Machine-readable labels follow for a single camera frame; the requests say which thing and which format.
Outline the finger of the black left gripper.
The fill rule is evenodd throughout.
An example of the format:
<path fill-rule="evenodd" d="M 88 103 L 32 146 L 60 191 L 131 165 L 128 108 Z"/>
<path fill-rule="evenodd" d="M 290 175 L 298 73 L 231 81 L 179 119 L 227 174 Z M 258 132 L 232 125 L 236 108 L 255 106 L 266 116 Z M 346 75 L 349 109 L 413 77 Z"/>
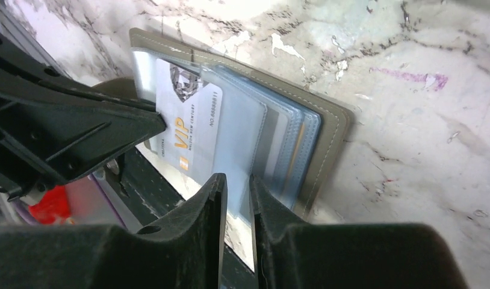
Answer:
<path fill-rule="evenodd" d="M 0 33 L 0 193 L 44 192 L 158 135 L 155 106 L 66 78 Z"/>

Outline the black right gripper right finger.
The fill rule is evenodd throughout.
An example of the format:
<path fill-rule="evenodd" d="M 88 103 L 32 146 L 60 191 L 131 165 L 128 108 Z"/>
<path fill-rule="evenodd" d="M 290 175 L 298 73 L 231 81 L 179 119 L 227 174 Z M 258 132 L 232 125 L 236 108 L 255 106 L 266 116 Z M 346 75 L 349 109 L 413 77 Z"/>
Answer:
<path fill-rule="evenodd" d="M 251 176 L 259 288 L 467 288 L 445 240 L 421 223 L 313 225 Z"/>

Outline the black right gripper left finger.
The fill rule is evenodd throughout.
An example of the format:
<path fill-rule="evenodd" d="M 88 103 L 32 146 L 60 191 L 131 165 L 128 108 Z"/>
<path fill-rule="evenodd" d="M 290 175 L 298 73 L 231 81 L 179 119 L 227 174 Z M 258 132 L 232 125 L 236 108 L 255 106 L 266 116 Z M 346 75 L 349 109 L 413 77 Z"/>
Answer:
<path fill-rule="evenodd" d="M 227 182 L 131 233 L 117 225 L 0 226 L 0 288 L 220 288 Z"/>

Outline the grey card holder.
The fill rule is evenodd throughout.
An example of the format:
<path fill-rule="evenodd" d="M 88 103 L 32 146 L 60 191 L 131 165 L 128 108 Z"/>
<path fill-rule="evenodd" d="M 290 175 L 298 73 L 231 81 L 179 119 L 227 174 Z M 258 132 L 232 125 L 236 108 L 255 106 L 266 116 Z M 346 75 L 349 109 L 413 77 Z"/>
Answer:
<path fill-rule="evenodd" d="M 249 220 L 249 176 L 301 218 L 330 172 L 349 114 L 290 82 L 232 58 L 133 28 L 129 31 L 138 97 L 155 106 L 157 59 L 200 66 L 223 92 L 212 173 L 228 177 L 228 211 Z"/>

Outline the white VIP card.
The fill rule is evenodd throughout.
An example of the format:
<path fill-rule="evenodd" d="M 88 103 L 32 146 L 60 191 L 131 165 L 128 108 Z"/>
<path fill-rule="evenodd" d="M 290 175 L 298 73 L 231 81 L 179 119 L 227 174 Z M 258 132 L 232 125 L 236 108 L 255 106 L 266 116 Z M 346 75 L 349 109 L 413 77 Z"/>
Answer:
<path fill-rule="evenodd" d="M 202 76 L 200 66 L 157 59 L 157 112 L 167 128 L 157 137 L 160 158 L 203 184 L 211 175 L 222 104 L 222 89 Z"/>

